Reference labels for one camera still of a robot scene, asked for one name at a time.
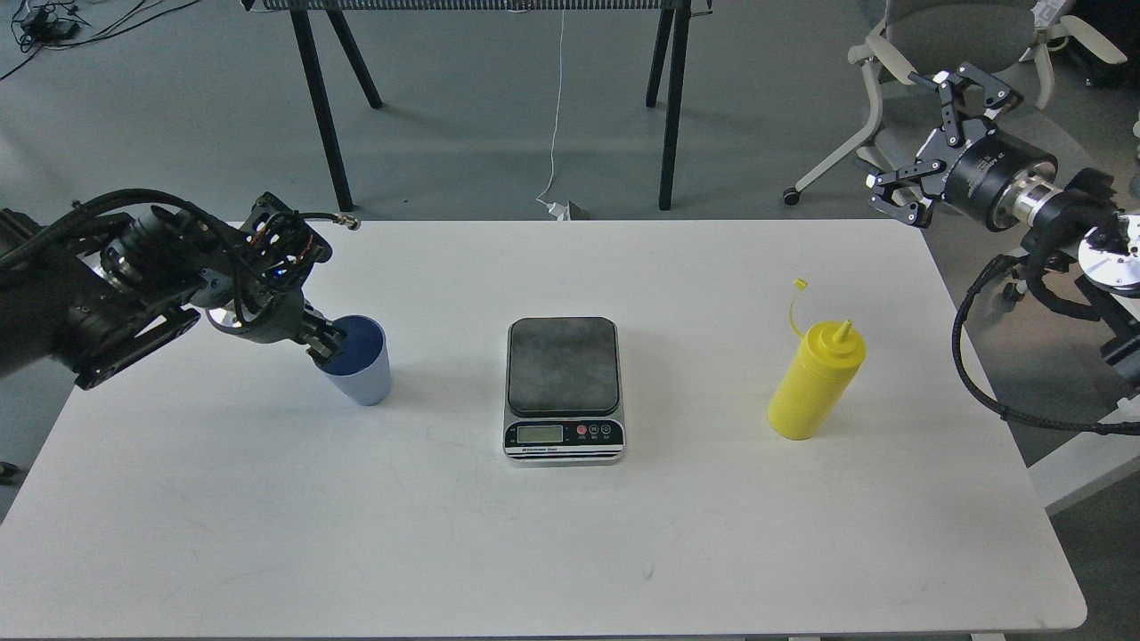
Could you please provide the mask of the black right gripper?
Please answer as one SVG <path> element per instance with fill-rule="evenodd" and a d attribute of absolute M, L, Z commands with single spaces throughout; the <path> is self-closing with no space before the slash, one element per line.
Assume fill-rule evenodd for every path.
<path fill-rule="evenodd" d="M 951 149 L 964 146 L 964 121 L 997 117 L 1021 105 L 1023 96 L 974 62 L 940 70 L 930 78 L 940 102 L 940 131 Z M 929 193 L 926 182 L 944 178 L 943 159 L 917 159 L 915 163 L 887 171 L 868 159 L 855 159 L 868 172 L 868 206 L 901 224 L 928 228 L 933 203 L 940 190 Z M 1060 194 L 1054 186 L 1057 159 L 1010 133 L 990 133 L 974 141 L 946 175 L 943 200 L 961 216 L 984 224 L 990 232 L 1010 230 L 1016 224 L 1034 224 L 1039 211 Z"/>

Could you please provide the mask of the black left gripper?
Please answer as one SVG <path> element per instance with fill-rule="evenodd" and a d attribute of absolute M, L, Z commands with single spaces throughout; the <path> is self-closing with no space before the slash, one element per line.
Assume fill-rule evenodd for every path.
<path fill-rule="evenodd" d="M 272 193 L 264 193 L 241 224 L 235 258 L 223 260 L 223 303 L 205 308 L 217 331 L 254 344 L 290 340 L 308 346 L 318 365 L 343 352 L 347 332 L 303 295 L 317 263 L 331 259 L 329 242 L 308 218 Z"/>

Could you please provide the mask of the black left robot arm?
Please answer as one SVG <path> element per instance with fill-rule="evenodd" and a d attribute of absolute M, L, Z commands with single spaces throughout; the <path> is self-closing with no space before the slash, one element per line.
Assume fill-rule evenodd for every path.
<path fill-rule="evenodd" d="M 93 389 L 199 318 L 253 344 L 302 344 L 325 366 L 345 352 L 347 330 L 303 293 L 333 255 L 314 220 L 359 227 L 355 216 L 301 212 L 272 193 L 241 226 L 153 188 L 75 202 L 52 224 L 5 208 L 3 374 L 55 360 Z"/>

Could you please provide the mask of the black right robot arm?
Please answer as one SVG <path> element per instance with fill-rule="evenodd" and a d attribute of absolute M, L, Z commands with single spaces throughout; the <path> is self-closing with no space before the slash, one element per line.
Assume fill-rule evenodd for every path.
<path fill-rule="evenodd" d="M 1101 356 L 1129 383 L 1137 383 L 1137 320 L 1122 305 L 1137 297 L 1137 214 L 1117 206 L 1112 175 L 1082 169 L 1070 182 L 1054 182 L 1059 161 L 997 125 L 1021 95 L 971 62 L 907 81 L 936 94 L 940 124 L 899 169 L 868 162 L 868 202 L 876 211 L 925 228 L 934 206 L 948 206 L 990 232 L 1029 227 L 1021 251 L 995 255 L 966 289 L 951 331 L 951 352 L 966 390 L 999 417 L 1064 433 L 1137 435 L 1135 421 L 1080 423 L 1013 409 L 974 383 L 964 368 L 962 336 L 974 299 L 990 281 L 1013 276 L 1050 313 L 1075 320 L 1102 320 L 1112 341 Z"/>

